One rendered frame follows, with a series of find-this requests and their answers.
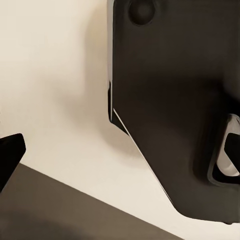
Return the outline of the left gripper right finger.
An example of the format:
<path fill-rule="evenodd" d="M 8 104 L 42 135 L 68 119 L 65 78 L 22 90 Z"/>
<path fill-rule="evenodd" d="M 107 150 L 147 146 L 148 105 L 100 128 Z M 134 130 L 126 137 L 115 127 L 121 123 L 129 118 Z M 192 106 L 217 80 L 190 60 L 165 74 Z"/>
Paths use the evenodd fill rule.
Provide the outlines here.
<path fill-rule="evenodd" d="M 240 173 L 240 135 L 229 133 L 227 135 L 224 151 Z"/>

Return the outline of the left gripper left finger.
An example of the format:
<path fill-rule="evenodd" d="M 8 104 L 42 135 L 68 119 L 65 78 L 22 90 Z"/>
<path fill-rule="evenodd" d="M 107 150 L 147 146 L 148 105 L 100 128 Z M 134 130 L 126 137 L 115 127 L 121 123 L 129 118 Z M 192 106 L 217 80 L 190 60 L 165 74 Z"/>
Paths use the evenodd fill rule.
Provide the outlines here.
<path fill-rule="evenodd" d="M 0 138 L 0 193 L 26 152 L 22 133 Z"/>

